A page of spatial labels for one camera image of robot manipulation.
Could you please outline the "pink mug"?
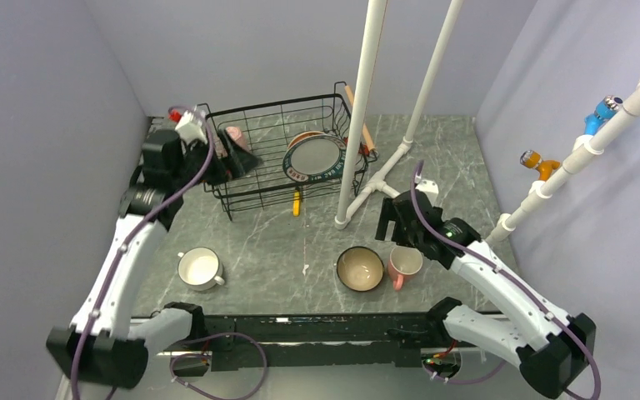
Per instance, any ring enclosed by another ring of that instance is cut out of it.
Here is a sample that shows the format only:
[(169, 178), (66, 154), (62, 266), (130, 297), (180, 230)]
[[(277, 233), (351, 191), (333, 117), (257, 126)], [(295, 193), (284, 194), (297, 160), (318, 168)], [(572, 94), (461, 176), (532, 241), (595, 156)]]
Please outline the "pink mug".
[(423, 255), (412, 247), (395, 247), (389, 254), (387, 274), (395, 291), (415, 277), (423, 267)]
[(240, 127), (226, 127), (225, 133), (232, 139), (232, 141), (242, 150), (250, 153), (252, 150), (249, 146), (248, 140)]

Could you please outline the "dark bowl cream inside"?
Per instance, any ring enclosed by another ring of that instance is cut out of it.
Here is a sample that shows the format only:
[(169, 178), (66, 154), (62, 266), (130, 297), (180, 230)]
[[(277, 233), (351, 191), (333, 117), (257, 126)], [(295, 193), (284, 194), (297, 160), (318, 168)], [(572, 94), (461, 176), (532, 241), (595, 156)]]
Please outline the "dark bowl cream inside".
[(369, 292), (383, 280), (383, 260), (368, 247), (350, 247), (339, 255), (336, 274), (345, 287), (355, 292)]

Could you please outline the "green rimmed white plate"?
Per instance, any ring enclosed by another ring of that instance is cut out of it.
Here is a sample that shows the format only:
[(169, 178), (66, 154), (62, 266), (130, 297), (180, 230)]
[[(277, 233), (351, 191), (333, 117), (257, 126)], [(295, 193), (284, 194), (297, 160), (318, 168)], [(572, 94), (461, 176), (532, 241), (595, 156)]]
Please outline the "green rimmed white plate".
[(316, 183), (340, 178), (347, 144), (333, 134), (318, 135), (287, 149), (282, 159), (284, 174), (294, 182)]

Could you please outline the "orange plate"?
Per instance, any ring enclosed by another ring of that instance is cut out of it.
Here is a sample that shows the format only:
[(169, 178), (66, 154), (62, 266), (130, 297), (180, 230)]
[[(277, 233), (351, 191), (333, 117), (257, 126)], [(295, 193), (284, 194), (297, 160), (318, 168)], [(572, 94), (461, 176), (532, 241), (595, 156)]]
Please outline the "orange plate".
[(306, 132), (301, 132), (299, 134), (297, 134), (296, 136), (294, 136), (292, 138), (292, 140), (290, 141), (290, 143), (288, 144), (287, 148), (293, 148), (294, 146), (296, 146), (298, 143), (300, 143), (301, 141), (307, 139), (307, 138), (312, 138), (312, 137), (316, 137), (318, 135), (326, 135), (327, 133), (324, 131), (306, 131)]

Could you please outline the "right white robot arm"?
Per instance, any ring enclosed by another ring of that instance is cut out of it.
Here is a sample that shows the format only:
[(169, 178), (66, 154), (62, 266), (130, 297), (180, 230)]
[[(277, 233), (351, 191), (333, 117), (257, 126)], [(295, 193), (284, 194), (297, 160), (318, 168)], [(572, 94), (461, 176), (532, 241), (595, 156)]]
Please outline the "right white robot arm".
[(445, 297), (427, 312), (429, 341), (445, 346), (455, 339), (501, 358), (518, 369), (545, 398), (557, 399), (586, 369), (594, 377), (592, 398), (601, 393), (594, 362), (597, 326), (584, 312), (572, 315), (548, 301), (508, 267), (467, 222), (443, 219), (428, 196), (412, 189), (382, 202), (376, 238), (388, 235), (471, 283), (505, 316), (487, 317), (455, 298)]

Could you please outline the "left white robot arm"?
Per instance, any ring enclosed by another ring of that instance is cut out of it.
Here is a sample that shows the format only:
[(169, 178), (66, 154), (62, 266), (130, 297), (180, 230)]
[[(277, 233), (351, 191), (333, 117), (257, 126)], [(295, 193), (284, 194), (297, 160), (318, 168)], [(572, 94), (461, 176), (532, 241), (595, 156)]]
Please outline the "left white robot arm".
[(184, 194), (200, 183), (232, 179), (238, 149), (225, 132), (209, 127), (190, 133), (158, 129), (144, 140), (95, 283), (69, 325), (47, 336), (47, 351), (68, 378), (73, 398), (81, 397), (84, 383), (113, 391), (135, 388), (154, 355), (174, 345), (193, 350), (208, 340), (204, 311), (191, 303), (170, 302), (137, 326), (130, 320)]

